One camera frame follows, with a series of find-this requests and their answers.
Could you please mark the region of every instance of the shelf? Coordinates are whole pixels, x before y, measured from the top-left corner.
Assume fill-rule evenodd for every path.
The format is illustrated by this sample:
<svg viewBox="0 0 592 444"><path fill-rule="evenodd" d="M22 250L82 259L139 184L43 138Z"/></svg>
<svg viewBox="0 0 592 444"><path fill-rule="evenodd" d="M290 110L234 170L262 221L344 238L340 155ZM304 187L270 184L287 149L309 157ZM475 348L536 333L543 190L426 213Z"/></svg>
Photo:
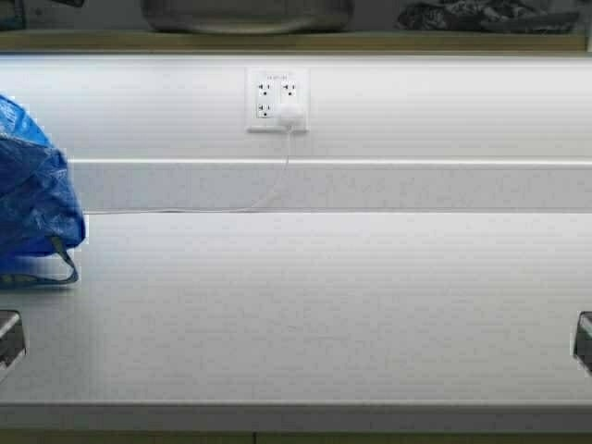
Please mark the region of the shelf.
<svg viewBox="0 0 592 444"><path fill-rule="evenodd" d="M8 31L0 53L519 53L582 55L583 33L566 35L460 32L345 32L220 36L144 31Z"/></svg>

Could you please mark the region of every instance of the white wall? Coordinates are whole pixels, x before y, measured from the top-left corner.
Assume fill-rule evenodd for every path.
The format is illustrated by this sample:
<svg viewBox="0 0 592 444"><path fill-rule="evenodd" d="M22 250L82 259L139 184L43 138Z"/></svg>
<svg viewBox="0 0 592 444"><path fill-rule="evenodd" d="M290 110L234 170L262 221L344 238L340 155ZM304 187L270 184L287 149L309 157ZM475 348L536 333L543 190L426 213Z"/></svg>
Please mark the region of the white wall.
<svg viewBox="0 0 592 444"><path fill-rule="evenodd" d="M0 90L67 151L91 208L228 208L264 194L285 140L245 131L248 67L310 69L311 131L294 141L288 185L269 208L592 207L592 62L583 58L56 55L1 64Z"/></svg>

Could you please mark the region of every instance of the kitchen counter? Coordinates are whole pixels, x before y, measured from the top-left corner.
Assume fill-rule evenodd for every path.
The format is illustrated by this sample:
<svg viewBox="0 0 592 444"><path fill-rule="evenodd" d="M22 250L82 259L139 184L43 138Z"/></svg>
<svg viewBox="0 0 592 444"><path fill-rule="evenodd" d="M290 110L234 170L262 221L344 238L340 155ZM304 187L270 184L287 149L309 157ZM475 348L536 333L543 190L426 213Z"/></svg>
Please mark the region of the kitchen counter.
<svg viewBox="0 0 592 444"><path fill-rule="evenodd" d="M0 295L0 429L592 431L591 215L89 222L78 285Z"/></svg>

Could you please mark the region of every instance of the metal pot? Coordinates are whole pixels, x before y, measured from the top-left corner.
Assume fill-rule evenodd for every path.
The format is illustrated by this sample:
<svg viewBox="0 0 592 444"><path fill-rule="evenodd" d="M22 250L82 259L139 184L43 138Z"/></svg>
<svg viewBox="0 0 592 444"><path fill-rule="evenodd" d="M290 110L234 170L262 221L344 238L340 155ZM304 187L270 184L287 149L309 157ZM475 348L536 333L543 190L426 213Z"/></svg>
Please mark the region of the metal pot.
<svg viewBox="0 0 592 444"><path fill-rule="evenodd" d="M338 31L352 18L353 0L142 0L142 12L159 31Z"/></svg>
<svg viewBox="0 0 592 444"><path fill-rule="evenodd" d="M54 3L63 3L73 7L83 7L86 0L51 0Z"/></svg>

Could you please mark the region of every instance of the wall outlet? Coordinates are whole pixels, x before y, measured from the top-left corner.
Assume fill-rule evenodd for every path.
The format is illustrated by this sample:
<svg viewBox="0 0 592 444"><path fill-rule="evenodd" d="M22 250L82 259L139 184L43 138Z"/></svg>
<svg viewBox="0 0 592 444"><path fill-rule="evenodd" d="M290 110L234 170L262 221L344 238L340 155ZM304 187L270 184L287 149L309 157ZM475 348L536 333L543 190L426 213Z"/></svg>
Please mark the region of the wall outlet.
<svg viewBox="0 0 592 444"><path fill-rule="evenodd" d="M299 105L304 111L304 123L294 131L308 130L310 108L308 70L248 69L246 88L248 131L276 132L285 130L278 124L278 110L282 105Z"/></svg>

